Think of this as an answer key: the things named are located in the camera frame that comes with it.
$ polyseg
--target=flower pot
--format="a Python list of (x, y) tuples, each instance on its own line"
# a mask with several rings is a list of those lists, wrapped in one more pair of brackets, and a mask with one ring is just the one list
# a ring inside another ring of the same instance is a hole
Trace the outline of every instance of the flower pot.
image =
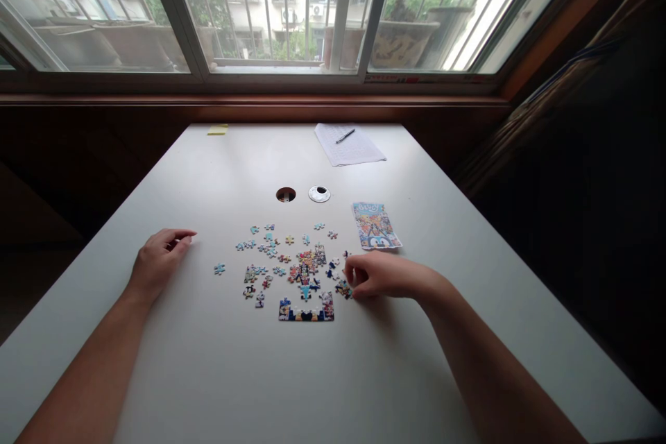
[(427, 21), (438, 22), (439, 28), (430, 37), (418, 61), (418, 68), (441, 71), (453, 44), (473, 12), (473, 8), (467, 7), (435, 7), (428, 10)]
[(437, 22), (381, 21), (371, 63), (376, 69), (412, 69), (416, 66)]
[(164, 52), (159, 39), (147, 30), (147, 23), (95, 24), (120, 56), (124, 69), (142, 71), (173, 71), (173, 64)]
[[(332, 26), (324, 28), (324, 66), (326, 69), (331, 65), (331, 49), (333, 47)], [(345, 38), (342, 42), (342, 55), (340, 56), (341, 69), (354, 69), (359, 58), (365, 28), (345, 28)]]
[(100, 32), (89, 26), (41, 26), (34, 29), (70, 69), (121, 65), (111, 44)]
[[(156, 36), (157, 40), (159, 40), (160, 45), (162, 46), (162, 50), (164, 50), (167, 57), (169, 57), (178, 71), (187, 71), (187, 61), (185, 60), (185, 56), (182, 54), (182, 50), (180, 50), (180, 45), (178, 44), (176, 34), (173, 32), (173, 29), (171, 29), (170, 26), (145, 26), (144, 29), (150, 31)], [(201, 43), (203, 55), (206, 57), (208, 67), (213, 69), (216, 66), (216, 64), (213, 62), (213, 59), (215, 58), (213, 49), (215, 28), (199, 26), (196, 28), (196, 34), (199, 38), (199, 43)]]

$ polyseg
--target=table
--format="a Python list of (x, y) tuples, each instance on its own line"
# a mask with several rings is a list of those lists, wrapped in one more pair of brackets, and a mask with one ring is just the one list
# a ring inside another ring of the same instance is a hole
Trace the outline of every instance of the table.
[[(355, 201), (386, 204), (400, 253), (448, 276), (589, 441), (666, 434), (660, 414), (413, 137), (399, 125), (363, 128), (388, 161), (331, 167), (314, 124), (231, 125), (215, 137), (190, 126), (0, 348), (0, 442), (14, 441), (162, 227), (198, 236), (151, 312), (115, 442), (477, 442), (416, 303), (361, 305), (334, 293), (332, 323), (285, 323), (279, 299), (302, 302), (285, 277), (266, 290), (264, 309), (244, 300), (247, 265), (278, 265), (236, 250), (252, 225), (257, 237), (267, 223), (280, 241), (292, 234), (296, 244), (278, 247), (292, 258), (305, 249), (303, 232), (341, 258), (362, 252)], [(331, 199), (310, 201), (314, 185)], [(295, 189), (291, 203), (275, 198), (281, 187)], [(313, 230), (319, 222), (325, 231)], [(218, 262), (222, 275), (213, 274)]]

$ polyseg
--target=hole in table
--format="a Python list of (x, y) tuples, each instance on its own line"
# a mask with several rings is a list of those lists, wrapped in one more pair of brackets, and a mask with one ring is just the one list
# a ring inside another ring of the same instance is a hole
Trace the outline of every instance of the hole in table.
[(290, 187), (281, 187), (275, 193), (275, 197), (278, 201), (289, 203), (289, 201), (293, 201), (293, 199), (296, 197), (296, 191)]

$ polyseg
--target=assembled puzzle section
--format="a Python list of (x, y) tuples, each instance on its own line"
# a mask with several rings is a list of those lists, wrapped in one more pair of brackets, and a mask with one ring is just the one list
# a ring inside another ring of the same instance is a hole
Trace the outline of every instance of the assembled puzzle section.
[(280, 301), (280, 310), (277, 315), (279, 321), (319, 322), (333, 321), (333, 293), (326, 291), (319, 295), (321, 309), (303, 310), (294, 307), (287, 297)]

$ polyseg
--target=puzzle picture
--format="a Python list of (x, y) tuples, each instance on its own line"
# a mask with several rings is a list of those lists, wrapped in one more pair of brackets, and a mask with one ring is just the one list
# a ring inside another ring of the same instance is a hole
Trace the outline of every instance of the puzzle picture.
[(398, 236), (381, 203), (354, 203), (352, 205), (356, 229), (359, 231), (361, 247), (364, 250), (372, 248), (399, 248), (402, 246)]
[(280, 310), (277, 315), (279, 321), (333, 321), (333, 293), (326, 291), (319, 295), (321, 309), (302, 310), (291, 304), (291, 300), (284, 298), (280, 301)]
[(340, 293), (345, 300), (349, 300), (352, 297), (352, 289), (349, 287), (349, 284), (345, 280), (339, 280), (335, 285), (335, 291)]

